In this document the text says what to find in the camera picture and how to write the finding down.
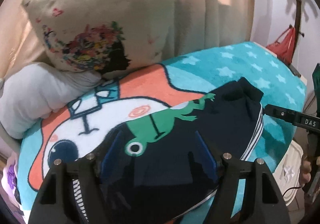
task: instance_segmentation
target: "white pillow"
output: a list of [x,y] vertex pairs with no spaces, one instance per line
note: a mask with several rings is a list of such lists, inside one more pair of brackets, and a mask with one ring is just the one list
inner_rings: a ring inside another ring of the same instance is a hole
[[57,69],[100,73],[161,61],[175,0],[23,0]]
[[97,72],[61,72],[45,63],[33,63],[9,77],[0,98],[0,123],[21,139],[40,117],[65,106],[99,84]]

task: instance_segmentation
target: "metal screw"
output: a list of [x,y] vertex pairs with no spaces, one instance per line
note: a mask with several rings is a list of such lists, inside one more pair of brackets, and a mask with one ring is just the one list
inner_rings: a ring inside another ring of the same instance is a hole
[[85,156],[88,160],[92,160],[94,158],[94,153],[89,153]]
[[264,164],[264,160],[263,160],[262,158],[258,158],[258,159],[257,159],[257,163],[258,163],[258,164]]
[[229,160],[232,158],[232,155],[230,153],[224,153],[223,158]]
[[61,159],[55,159],[53,163],[54,163],[54,165],[59,165],[62,163],[62,161],[61,161]]

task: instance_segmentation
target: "fleece blanket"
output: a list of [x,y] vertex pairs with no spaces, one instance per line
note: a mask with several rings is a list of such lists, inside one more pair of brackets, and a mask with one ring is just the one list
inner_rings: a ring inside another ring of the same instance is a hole
[[[277,58],[255,43],[245,42],[176,57],[161,64],[104,82],[39,120],[25,133],[19,158],[18,189],[23,210],[30,211],[52,162],[83,157],[117,125],[199,99],[217,87],[245,77],[264,92],[262,106],[273,104],[301,111],[306,87]],[[264,115],[264,131],[249,161],[263,158],[274,171],[287,151],[295,128]],[[234,213],[241,209],[244,181],[239,182]],[[202,223],[213,198],[179,220]]]

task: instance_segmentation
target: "peach curtain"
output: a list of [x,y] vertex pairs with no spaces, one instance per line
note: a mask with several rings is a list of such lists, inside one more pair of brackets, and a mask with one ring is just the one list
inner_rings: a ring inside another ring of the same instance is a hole
[[[32,61],[49,63],[20,3],[4,0],[0,6],[0,78]],[[248,40],[253,4],[254,0],[177,0],[163,59]]]

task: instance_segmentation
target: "green object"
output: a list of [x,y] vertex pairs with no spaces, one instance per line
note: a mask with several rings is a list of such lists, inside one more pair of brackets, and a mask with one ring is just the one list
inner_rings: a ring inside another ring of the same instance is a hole
[[317,117],[320,116],[320,63],[316,65],[312,74],[313,87],[315,90],[315,96],[317,101]]
[[148,143],[159,141],[171,132],[174,121],[179,118],[184,121],[194,121],[196,116],[188,116],[194,109],[203,110],[205,100],[214,100],[215,94],[208,93],[198,102],[188,101],[175,107],[155,112],[153,114],[126,122],[135,136],[125,145],[125,152],[130,156],[140,156],[144,153]]

